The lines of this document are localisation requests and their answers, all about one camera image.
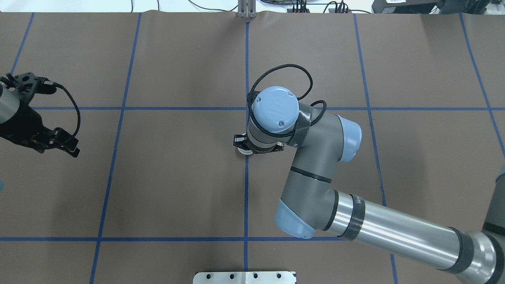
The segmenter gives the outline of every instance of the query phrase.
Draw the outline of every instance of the silver metal tube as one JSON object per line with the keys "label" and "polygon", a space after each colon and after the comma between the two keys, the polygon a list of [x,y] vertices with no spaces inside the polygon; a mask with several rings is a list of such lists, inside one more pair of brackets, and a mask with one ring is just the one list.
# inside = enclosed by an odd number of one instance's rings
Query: silver metal tube
{"label": "silver metal tube", "polygon": [[[346,206],[337,207],[335,219],[328,231],[342,235],[349,215],[349,195],[338,193]],[[390,208],[364,201],[365,218],[355,240],[377,246],[396,254],[434,266],[452,267],[459,256],[460,241],[450,228],[401,213]]]}
{"label": "silver metal tube", "polygon": [[19,109],[19,99],[0,85],[0,124],[12,118]]}
{"label": "silver metal tube", "polygon": [[343,193],[337,194],[337,212],[335,212],[335,218],[333,219],[333,223],[328,231],[334,233],[335,235],[342,235],[349,226],[353,204],[352,197],[350,195]]}
{"label": "silver metal tube", "polygon": [[494,273],[496,250],[489,238],[482,232],[468,232],[474,242],[474,259],[470,267],[456,277],[463,283],[486,283]]}

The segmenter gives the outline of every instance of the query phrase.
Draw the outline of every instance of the light blue joint cap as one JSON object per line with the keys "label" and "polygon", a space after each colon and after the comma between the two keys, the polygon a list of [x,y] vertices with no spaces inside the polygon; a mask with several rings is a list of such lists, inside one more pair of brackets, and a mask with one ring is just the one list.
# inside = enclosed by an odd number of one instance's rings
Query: light blue joint cap
{"label": "light blue joint cap", "polygon": [[292,127],[298,119],[298,111],[296,96],[280,86],[264,89],[252,103],[256,120],[271,133],[280,133]]}
{"label": "light blue joint cap", "polygon": [[356,156],[356,152],[361,145],[361,127],[354,121],[345,119],[337,114],[340,118],[340,123],[342,124],[342,131],[344,135],[344,148],[342,151],[341,162],[349,162]]}
{"label": "light blue joint cap", "polygon": [[275,213],[275,223],[279,229],[297,238],[310,239],[316,232],[316,229],[305,223],[281,199]]}
{"label": "light blue joint cap", "polygon": [[505,165],[503,165],[503,167],[501,167],[500,174],[498,175],[498,177],[496,178],[496,180],[498,180],[503,174],[505,174]]}

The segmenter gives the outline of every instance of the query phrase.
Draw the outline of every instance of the metal plate with holes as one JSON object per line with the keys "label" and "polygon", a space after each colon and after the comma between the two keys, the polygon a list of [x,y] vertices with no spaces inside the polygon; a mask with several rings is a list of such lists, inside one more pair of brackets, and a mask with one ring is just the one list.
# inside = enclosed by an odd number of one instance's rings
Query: metal plate with holes
{"label": "metal plate with holes", "polygon": [[199,272],[193,284],[242,283],[242,284],[296,284],[296,272]]}

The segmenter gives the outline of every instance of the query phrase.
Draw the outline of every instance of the black cable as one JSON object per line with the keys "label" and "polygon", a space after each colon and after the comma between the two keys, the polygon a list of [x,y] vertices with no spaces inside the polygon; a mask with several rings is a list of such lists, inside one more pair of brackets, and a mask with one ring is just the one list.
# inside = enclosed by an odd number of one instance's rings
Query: black cable
{"label": "black cable", "polygon": [[357,9],[346,10],[346,11],[344,11],[343,13],[347,13],[347,12],[354,12],[354,11],[358,11],[358,12],[365,12],[365,13],[371,14],[371,13],[370,13],[370,12],[368,12],[368,11],[365,11],[365,10],[357,10]]}
{"label": "black cable", "polygon": [[326,9],[328,9],[328,7],[331,5],[331,4],[335,4],[335,13],[337,13],[337,8],[338,8],[338,3],[336,1],[332,1],[328,4],[326,4],[326,7],[324,8],[324,11],[323,13],[326,13]]}
{"label": "black cable", "polygon": [[195,3],[194,3],[193,1],[191,1],[191,0],[188,0],[188,1],[189,1],[191,4],[193,4],[194,6],[197,6],[198,8],[202,8],[202,9],[204,9],[204,10],[211,10],[211,11],[231,12],[231,11],[235,10],[235,9],[238,7],[238,5],[237,5],[237,6],[233,7],[233,9],[231,9],[231,10],[223,10],[223,9],[210,9],[210,8],[205,8],[205,7],[199,6],[199,5],[195,4]]}
{"label": "black cable", "polygon": [[321,112],[319,113],[319,115],[316,117],[316,119],[314,119],[312,122],[311,122],[311,126],[316,124],[322,117],[323,117],[323,114],[324,112],[326,111],[326,102],[323,101],[323,100],[318,100],[318,101],[315,101],[313,103],[311,103],[311,107],[317,105],[317,104],[323,104],[323,108],[321,109]]}
{"label": "black cable", "polygon": [[337,11],[335,11],[335,13],[342,13],[343,8],[344,8],[344,1],[342,0],[342,1],[338,4],[338,8],[337,8]]}
{"label": "black cable", "polygon": [[74,134],[72,134],[72,136],[75,137],[77,135],[77,133],[79,132],[79,129],[81,128],[81,112],[79,110],[79,107],[77,106],[77,103],[75,102],[72,95],[68,92],[68,90],[65,87],[63,87],[61,84],[58,84],[56,82],[54,82],[53,86],[55,86],[56,88],[62,89],[67,94],[68,98],[70,99],[70,101],[74,105],[75,111],[77,112],[77,126],[75,127],[75,131],[74,131]]}
{"label": "black cable", "polygon": [[[277,67],[274,67],[270,70],[268,70],[267,72],[263,73],[263,75],[261,75],[257,80],[256,82],[254,82],[254,84],[252,85],[251,87],[251,90],[249,92],[249,94],[247,95],[247,106],[248,106],[248,111],[249,111],[249,117],[251,118],[252,122],[254,123],[254,125],[256,126],[256,128],[258,128],[261,132],[263,132],[264,134],[266,135],[269,135],[269,136],[272,136],[272,137],[275,137],[275,138],[284,138],[284,137],[289,137],[289,136],[292,136],[294,135],[295,133],[295,130],[289,132],[289,133],[285,133],[285,134],[276,134],[276,133],[271,133],[269,132],[268,130],[264,129],[259,123],[258,121],[256,120],[256,117],[254,117],[254,113],[253,113],[253,102],[255,100],[255,97],[254,97],[254,93],[255,93],[255,90],[256,90],[256,86],[261,82],[261,80],[263,80],[268,74],[274,72],[274,71],[277,71],[279,69],[283,69],[283,68],[287,68],[287,67],[293,67],[293,68],[296,68],[296,69],[299,69],[301,71],[303,71],[307,77],[309,78],[309,81],[310,81],[310,86],[309,86],[309,89],[307,89],[307,91],[299,98],[297,98],[298,100],[301,100],[303,98],[305,98],[309,92],[312,90],[312,85],[313,85],[313,80],[312,80],[312,76],[310,75],[310,73],[302,66],[300,65],[296,65],[296,64],[284,64],[284,65],[280,65],[280,66],[277,66]],[[323,101],[323,100],[319,100],[319,101],[316,101],[316,102],[313,102],[311,104],[311,106],[315,106],[317,104],[323,104],[323,108],[321,110],[321,112],[319,113],[319,115],[316,117],[316,119],[314,119],[312,122],[311,122],[311,126],[316,124],[320,119],[321,117],[323,117],[323,114],[324,112],[326,111],[326,102]]]}

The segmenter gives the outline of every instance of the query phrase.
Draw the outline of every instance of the wire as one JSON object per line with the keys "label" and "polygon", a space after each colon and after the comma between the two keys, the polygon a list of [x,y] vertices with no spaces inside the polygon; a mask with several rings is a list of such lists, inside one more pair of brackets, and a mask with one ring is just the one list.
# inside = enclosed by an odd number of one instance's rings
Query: wire
{"label": "wire", "polygon": [[[309,78],[309,81],[310,81],[309,89],[307,89],[307,91],[301,97],[297,98],[297,100],[301,100],[301,99],[305,98],[310,93],[310,91],[312,90],[312,86],[313,86],[314,82],[312,80],[312,76],[310,75],[310,73],[304,67],[302,67],[300,65],[296,65],[296,64],[284,64],[284,65],[280,65],[280,66],[274,67],[274,68],[268,70],[267,72],[263,73],[263,75],[261,75],[256,80],[256,82],[254,82],[254,84],[251,87],[251,90],[250,90],[249,94],[247,95],[247,106],[248,106],[248,111],[249,111],[249,117],[251,118],[252,122],[254,123],[254,125],[256,126],[256,128],[258,128],[261,132],[263,132],[266,135],[275,137],[275,138],[284,138],[284,137],[292,136],[292,135],[294,135],[295,130],[293,130],[291,132],[288,132],[288,133],[285,133],[285,134],[276,134],[276,133],[271,133],[271,132],[267,131],[266,129],[264,129],[258,123],[258,121],[256,120],[256,117],[254,117],[254,113],[253,113],[253,101],[256,98],[256,97],[254,97],[254,94],[255,94],[256,86],[261,82],[261,80],[263,80],[263,78],[265,78],[268,74],[270,74],[270,73],[272,73],[274,71],[277,71],[277,70],[283,69],[283,68],[287,68],[287,67],[293,67],[293,68],[299,69],[299,70],[303,71],[307,75],[307,77]],[[323,104],[323,108],[321,109],[321,112],[316,117],[316,119],[314,119],[311,122],[311,126],[313,126],[314,124],[316,124],[323,117],[323,114],[326,111],[326,102],[325,101],[323,101],[323,100],[315,101],[315,102],[313,102],[311,104],[311,107],[313,107],[313,106],[315,106],[317,104]]]}
{"label": "wire", "polygon": [[188,0],[188,1],[189,1],[191,4],[193,4],[194,6],[197,6],[198,8],[202,8],[202,9],[204,9],[204,10],[211,10],[211,11],[231,12],[231,11],[235,10],[235,9],[238,7],[238,5],[237,5],[237,6],[233,7],[233,9],[231,9],[231,10],[223,10],[223,9],[210,9],[210,8],[205,8],[205,7],[199,6],[199,5],[195,4],[195,3],[194,3],[193,1],[191,1],[191,0]]}
{"label": "wire", "polygon": [[68,90],[65,87],[63,87],[63,85],[54,82],[53,86],[55,86],[56,88],[62,89],[67,94],[68,98],[70,99],[70,101],[74,105],[75,111],[77,112],[77,126],[75,127],[75,131],[74,131],[74,134],[72,134],[72,136],[75,137],[77,135],[77,133],[79,132],[79,129],[81,128],[81,112],[79,110],[79,107],[77,106],[77,103],[75,102],[72,95],[68,92]]}
{"label": "wire", "polygon": [[370,12],[368,11],[365,11],[365,10],[357,10],[357,9],[353,9],[353,10],[345,10],[344,12],[342,13],[347,13],[347,12],[354,12],[354,11],[358,11],[358,12],[365,12],[367,14],[371,14]]}
{"label": "wire", "polygon": [[326,13],[326,9],[328,9],[328,6],[330,6],[331,4],[335,4],[335,12],[337,11],[338,3],[336,1],[332,1],[332,2],[330,2],[328,4],[326,4],[326,7],[324,8],[323,13]]}
{"label": "wire", "polygon": [[265,0],[260,0],[260,2],[263,2],[263,3],[266,3],[266,4],[270,4],[270,5],[293,5],[293,13],[308,13],[308,9],[307,9],[307,5],[316,5],[316,4],[309,4],[307,3],[307,0],[296,0],[296,4],[295,2],[289,0],[291,2],[291,4],[289,3],[272,3],[272,2],[268,2],[268,1],[265,1]]}

